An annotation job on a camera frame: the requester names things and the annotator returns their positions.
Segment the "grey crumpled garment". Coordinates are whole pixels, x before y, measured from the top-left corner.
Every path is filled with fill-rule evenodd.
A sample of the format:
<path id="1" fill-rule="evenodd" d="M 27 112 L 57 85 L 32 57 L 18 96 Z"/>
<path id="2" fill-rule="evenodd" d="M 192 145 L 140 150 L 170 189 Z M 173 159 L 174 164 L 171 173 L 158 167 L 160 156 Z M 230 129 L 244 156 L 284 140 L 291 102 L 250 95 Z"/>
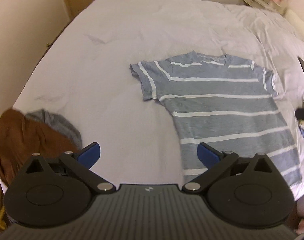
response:
<path id="1" fill-rule="evenodd" d="M 40 109 L 27 113 L 25 117 L 48 125 L 51 129 L 59 132 L 72 141 L 77 149 L 82 149 L 83 143 L 81 133 L 62 115 Z"/>

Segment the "grey white striped t-shirt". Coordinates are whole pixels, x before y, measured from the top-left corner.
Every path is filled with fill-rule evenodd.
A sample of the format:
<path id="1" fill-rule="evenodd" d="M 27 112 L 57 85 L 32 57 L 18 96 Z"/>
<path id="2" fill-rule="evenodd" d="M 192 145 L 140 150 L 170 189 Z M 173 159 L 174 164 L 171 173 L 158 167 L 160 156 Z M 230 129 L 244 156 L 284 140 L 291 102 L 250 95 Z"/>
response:
<path id="1" fill-rule="evenodd" d="M 300 183 L 296 142 L 281 110 L 271 70 L 233 55 L 197 52 L 130 66 L 144 100 L 158 101 L 177 130 L 185 181 L 207 170 L 204 142 L 241 157 L 266 153 L 289 185 Z"/>

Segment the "white bed duvet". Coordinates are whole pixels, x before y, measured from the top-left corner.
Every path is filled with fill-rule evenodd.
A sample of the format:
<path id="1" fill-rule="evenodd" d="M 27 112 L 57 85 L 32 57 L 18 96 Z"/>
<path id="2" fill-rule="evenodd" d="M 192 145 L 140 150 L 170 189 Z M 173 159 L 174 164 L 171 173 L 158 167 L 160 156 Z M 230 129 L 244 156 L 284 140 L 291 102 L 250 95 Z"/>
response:
<path id="1" fill-rule="evenodd" d="M 294 137 L 304 195 L 304 137 L 294 110 L 304 98 L 304 39 L 281 15 L 197 0 L 96 0 L 63 31 L 36 66 L 14 108 L 63 115 L 83 144 L 98 142 L 92 167 L 114 184 L 182 184 L 172 117 L 143 101 L 130 65 L 190 51 L 251 59 L 273 71 L 277 106 Z"/>

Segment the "brown crumpled garment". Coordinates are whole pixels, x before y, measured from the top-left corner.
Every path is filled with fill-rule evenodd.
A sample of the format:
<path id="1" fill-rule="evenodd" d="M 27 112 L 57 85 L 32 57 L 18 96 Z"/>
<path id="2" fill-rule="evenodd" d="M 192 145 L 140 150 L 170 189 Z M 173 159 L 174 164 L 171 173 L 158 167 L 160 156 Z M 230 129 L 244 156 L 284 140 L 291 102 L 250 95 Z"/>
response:
<path id="1" fill-rule="evenodd" d="M 80 147 L 71 139 L 43 122 L 8 109 L 0 117 L 0 178 L 9 186 L 33 153 L 56 158 L 65 151 Z"/>

